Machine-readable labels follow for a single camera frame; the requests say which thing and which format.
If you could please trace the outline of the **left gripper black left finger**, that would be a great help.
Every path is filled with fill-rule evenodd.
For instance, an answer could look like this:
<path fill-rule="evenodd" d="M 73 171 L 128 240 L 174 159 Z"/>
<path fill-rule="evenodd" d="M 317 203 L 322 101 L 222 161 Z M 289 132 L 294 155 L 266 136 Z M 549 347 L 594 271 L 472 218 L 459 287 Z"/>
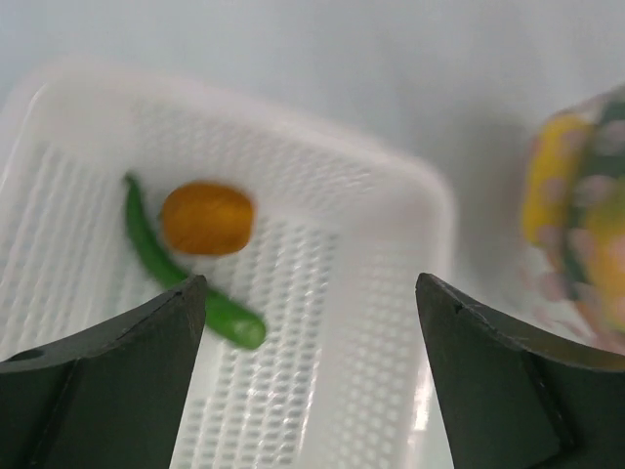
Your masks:
<path fill-rule="evenodd" d="M 4 468 L 167 468 L 204 327 L 195 276 L 1 363 Z"/>

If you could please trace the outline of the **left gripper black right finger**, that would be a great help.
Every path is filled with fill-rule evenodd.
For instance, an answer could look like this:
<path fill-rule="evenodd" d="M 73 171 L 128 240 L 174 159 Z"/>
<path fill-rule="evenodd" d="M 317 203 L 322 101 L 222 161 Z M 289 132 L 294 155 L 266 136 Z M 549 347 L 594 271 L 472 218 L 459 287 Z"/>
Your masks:
<path fill-rule="evenodd" d="M 415 294 L 455 467 L 623 467 L 623 356 L 517 320 L 430 274 Z"/>

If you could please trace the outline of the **green chili pepper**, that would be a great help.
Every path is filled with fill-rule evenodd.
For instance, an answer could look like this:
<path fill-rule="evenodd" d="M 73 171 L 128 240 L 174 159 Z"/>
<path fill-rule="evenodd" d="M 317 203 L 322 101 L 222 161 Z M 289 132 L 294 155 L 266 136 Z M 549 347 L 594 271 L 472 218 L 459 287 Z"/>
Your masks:
<path fill-rule="evenodd" d="M 163 289 L 171 289 L 191 276 L 165 249 L 152 228 L 144 207 L 138 178 L 124 176 L 126 197 L 124 222 L 126 235 L 147 273 Z M 245 350 L 258 349 L 267 338 L 263 319 L 224 292 L 209 287 L 204 302 L 205 326 L 217 335 Z"/>

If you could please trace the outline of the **clear zip top bag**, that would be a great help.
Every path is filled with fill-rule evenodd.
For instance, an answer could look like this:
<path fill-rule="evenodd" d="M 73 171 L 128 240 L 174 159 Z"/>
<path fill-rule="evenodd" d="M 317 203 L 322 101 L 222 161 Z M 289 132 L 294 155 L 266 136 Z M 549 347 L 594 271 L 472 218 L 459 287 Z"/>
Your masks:
<path fill-rule="evenodd" d="M 624 322 L 615 323 L 605 314 L 587 272 L 592 241 L 586 218 L 591 209 L 606 202 L 624 205 L 624 89 L 613 88 L 560 112 L 578 113 L 594 129 L 580 160 L 558 241 L 527 242 L 520 210 L 522 289 L 516 309 L 550 332 L 564 332 L 585 345 L 622 354 Z"/>

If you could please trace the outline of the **yellow green mango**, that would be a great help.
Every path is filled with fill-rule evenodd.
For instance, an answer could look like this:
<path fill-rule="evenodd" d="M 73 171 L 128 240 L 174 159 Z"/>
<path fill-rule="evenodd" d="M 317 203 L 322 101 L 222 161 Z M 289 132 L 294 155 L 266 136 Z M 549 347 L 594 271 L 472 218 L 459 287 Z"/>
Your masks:
<path fill-rule="evenodd" d="M 588 212 L 586 228 L 592 251 L 587 262 L 591 283 L 604 303 L 605 314 L 624 322 L 624 205 L 604 203 Z"/>

